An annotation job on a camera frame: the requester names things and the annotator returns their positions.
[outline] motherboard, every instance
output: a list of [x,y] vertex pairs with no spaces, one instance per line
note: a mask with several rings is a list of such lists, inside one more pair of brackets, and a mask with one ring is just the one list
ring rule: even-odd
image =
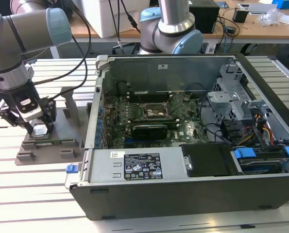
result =
[[110,149],[177,147],[206,143],[198,116],[199,99],[189,93],[163,96],[105,96]]

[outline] power supply label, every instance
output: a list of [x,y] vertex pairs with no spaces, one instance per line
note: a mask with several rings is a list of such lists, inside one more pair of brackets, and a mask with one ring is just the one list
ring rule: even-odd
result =
[[124,178],[127,181],[162,179],[159,153],[126,154],[124,156]]

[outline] metal slotted surface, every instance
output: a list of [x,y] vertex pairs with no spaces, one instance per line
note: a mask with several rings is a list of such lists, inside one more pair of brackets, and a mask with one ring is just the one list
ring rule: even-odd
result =
[[[278,60],[270,60],[268,57],[247,57],[247,59],[289,108],[289,70]],[[262,99],[251,83],[248,86],[257,99]]]
[[[289,83],[289,78],[273,66],[273,62],[266,57],[249,59],[252,63],[258,63],[259,68],[276,69],[261,72],[264,78],[269,79],[271,86],[274,83]],[[39,60],[34,65],[34,79],[39,81],[49,76],[63,74],[79,61],[79,59]],[[94,75],[95,59],[89,59],[88,65],[91,69],[88,82],[74,92],[74,98],[80,106],[85,106],[93,99],[97,77]],[[38,86],[38,92],[42,96],[53,96],[61,90],[62,86],[77,85],[84,74],[85,70],[82,66],[77,73],[60,81]],[[273,87],[273,89],[280,97],[289,96],[289,87]],[[65,106],[63,99],[57,102],[58,107]],[[92,233],[155,231],[246,233],[250,230],[241,229],[240,225],[250,224],[256,227],[253,229],[256,233],[289,233],[289,202],[277,210],[267,211],[89,221],[64,187],[66,179],[64,171],[67,164],[15,165],[14,160],[24,135],[23,129],[11,127],[0,118],[0,232],[43,233],[46,229],[50,233],[78,230]]]

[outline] circuit board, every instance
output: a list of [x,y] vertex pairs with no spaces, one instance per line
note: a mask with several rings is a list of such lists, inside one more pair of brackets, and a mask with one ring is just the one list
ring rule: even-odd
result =
[[[166,102],[132,103],[125,97],[105,97],[108,146],[111,149],[177,147],[185,143],[207,143],[208,137],[197,114],[198,99],[186,93],[174,94]],[[135,140],[135,126],[168,127],[162,140]]]

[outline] wooden desk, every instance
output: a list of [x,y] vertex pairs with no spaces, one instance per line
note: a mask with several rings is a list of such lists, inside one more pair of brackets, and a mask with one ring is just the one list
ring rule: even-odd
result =
[[[237,0],[226,0],[230,8],[235,8],[237,4],[243,3]],[[257,3],[258,0],[246,0],[246,3]],[[220,16],[227,9],[220,9]],[[289,10],[280,10],[280,12],[289,15]],[[234,10],[225,12],[223,17],[232,20]],[[260,43],[260,44],[289,44],[289,25],[280,23],[279,26],[261,26],[257,21],[258,16],[248,14],[245,23],[238,23],[240,26],[240,33],[234,39],[234,43]],[[71,21],[71,28],[74,36],[78,38],[79,42],[88,42],[88,33],[85,24],[80,18],[74,17]],[[95,30],[92,31],[93,42],[116,42],[116,37],[100,38]],[[223,35],[223,29],[220,24],[217,24],[213,34],[204,34],[204,43],[208,43],[206,52],[213,50],[215,45],[221,39]],[[139,42],[140,34],[136,30],[130,30],[120,33],[122,42]]]

